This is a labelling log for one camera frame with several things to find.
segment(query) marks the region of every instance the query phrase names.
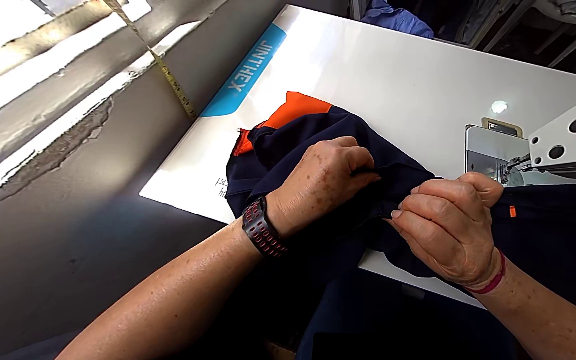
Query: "hand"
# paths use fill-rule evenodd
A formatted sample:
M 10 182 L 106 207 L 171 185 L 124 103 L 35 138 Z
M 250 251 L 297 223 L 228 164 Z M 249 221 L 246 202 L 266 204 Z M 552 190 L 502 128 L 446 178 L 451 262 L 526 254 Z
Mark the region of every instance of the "hand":
M 500 269 L 490 207 L 503 191 L 501 184 L 476 172 L 457 180 L 428 180 L 412 189 L 387 221 L 433 271 L 478 290 Z
M 266 196 L 268 217 L 279 235 L 290 236 L 380 179 L 374 160 L 352 136 L 320 141 L 306 150 L 284 184 Z

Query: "tape measure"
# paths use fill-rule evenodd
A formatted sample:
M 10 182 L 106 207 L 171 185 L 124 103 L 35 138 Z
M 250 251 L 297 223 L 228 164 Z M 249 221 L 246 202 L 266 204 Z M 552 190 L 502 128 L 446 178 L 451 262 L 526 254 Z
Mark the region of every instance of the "tape measure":
M 172 87 L 172 90 L 175 92 L 175 95 L 181 102 L 181 105 L 184 107 L 184 110 L 186 111 L 186 114 L 188 114 L 188 117 L 190 117 L 190 119 L 193 120 L 197 119 L 197 113 L 195 112 L 195 108 L 190 103 L 190 99 L 188 99 L 188 96 L 186 96 L 184 89 L 182 89 L 181 86 L 179 86 L 179 83 L 175 79 L 174 75 L 172 75 L 170 69 L 168 69 L 164 61 L 161 59 L 161 57 L 157 55 L 150 48 L 146 40 L 143 39 L 143 37 L 139 33 L 139 30 L 137 30 L 137 27 L 134 25 L 132 20 L 128 19 L 128 16 L 126 16 L 125 12 L 122 10 L 122 7 L 119 5 L 119 3 L 117 3 L 117 0 L 103 0 L 103 1 L 106 3 L 106 5 L 108 5 L 108 7 L 110 7 L 110 9 L 112 9 L 112 11 L 114 11 L 117 15 L 119 15 L 120 18 L 122 18 L 122 20 L 126 23 L 126 25 L 128 25 L 128 27 L 132 30 L 132 32 L 135 33 L 137 37 L 139 37 L 139 39 L 144 43 L 144 45 L 146 45 L 146 48 L 148 48 L 148 51 L 150 52 L 152 57 L 155 58 L 157 65 L 164 73 L 166 80 L 168 80 L 168 83 L 170 84 L 170 87 Z

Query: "finger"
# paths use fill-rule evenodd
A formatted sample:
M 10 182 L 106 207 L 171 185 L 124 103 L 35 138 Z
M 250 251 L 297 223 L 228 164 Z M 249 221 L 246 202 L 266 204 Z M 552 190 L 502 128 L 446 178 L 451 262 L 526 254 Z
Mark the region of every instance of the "finger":
M 376 172 L 363 172 L 350 178 L 349 191 L 354 195 L 370 183 L 381 180 Z
M 487 208 L 491 208 L 504 192 L 503 185 L 498 181 L 474 171 L 469 171 L 459 176 L 457 181 L 473 185 L 477 193 L 479 193 L 479 197 L 483 201 L 484 206 Z
M 417 258 L 419 258 L 421 261 L 423 261 L 423 263 L 426 264 L 430 268 L 433 268 L 434 266 L 436 266 L 437 261 L 432 256 L 430 256 L 423 248 L 421 248 L 421 245 L 412 237 L 411 234 L 408 234 L 407 232 L 402 230 L 391 219 L 385 218 L 384 220 L 388 224 L 390 224 L 390 226 L 392 226 L 393 229 L 395 229 L 399 233 L 399 235 L 401 235 L 402 238 L 404 238 L 404 240 L 407 242 L 408 246 L 410 247 L 410 250 L 412 251 L 412 253 Z
M 443 197 L 412 194 L 401 202 L 401 209 L 427 218 L 441 226 L 457 241 L 469 243 L 468 229 L 472 225 L 472 219 Z
M 392 222 L 400 229 L 399 233 L 405 241 L 412 244 L 410 248 L 422 261 L 424 261 L 424 255 L 421 250 L 439 264 L 450 264 L 462 250 L 459 241 L 441 226 L 411 211 L 400 212 L 398 217 L 392 218 Z
M 352 136 L 340 136 L 329 141 L 341 147 L 357 146 L 357 139 Z
M 486 212 L 475 187 L 469 183 L 432 179 L 419 185 L 416 193 L 442 197 L 452 202 L 459 210 L 476 221 L 485 221 Z
M 352 146 L 346 148 L 346 159 L 350 171 L 355 171 L 357 168 L 374 168 L 374 159 L 368 149 L 361 146 Z

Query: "jinthex logo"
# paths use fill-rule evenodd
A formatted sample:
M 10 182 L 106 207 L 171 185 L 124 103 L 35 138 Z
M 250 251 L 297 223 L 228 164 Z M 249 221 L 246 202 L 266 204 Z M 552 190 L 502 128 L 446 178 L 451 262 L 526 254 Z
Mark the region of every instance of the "jinthex logo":
M 201 116 L 220 116 L 235 112 L 268 66 L 268 62 L 273 58 L 285 37 L 284 30 L 275 24 L 270 24 L 235 72 L 215 94 Z
M 273 47 L 268 45 L 265 40 L 262 40 L 260 45 L 254 50 L 254 53 L 252 53 L 250 59 L 244 62 L 244 64 L 247 65 L 244 65 L 243 68 L 239 70 L 237 75 L 235 75 L 235 79 L 231 80 L 228 88 L 237 89 L 238 92 L 241 92 L 241 88 L 246 86 L 246 83 L 255 75 L 254 71 L 259 70 L 259 67 L 266 59 L 265 55 L 268 55 L 272 48 Z

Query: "smartwatch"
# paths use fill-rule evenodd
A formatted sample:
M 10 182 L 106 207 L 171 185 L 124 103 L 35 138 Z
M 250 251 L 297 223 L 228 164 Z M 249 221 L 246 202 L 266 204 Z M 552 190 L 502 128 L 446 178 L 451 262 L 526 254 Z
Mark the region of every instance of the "smartwatch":
M 252 244 L 265 256 L 279 258 L 288 248 L 266 216 L 266 197 L 261 195 L 244 209 L 242 225 Z

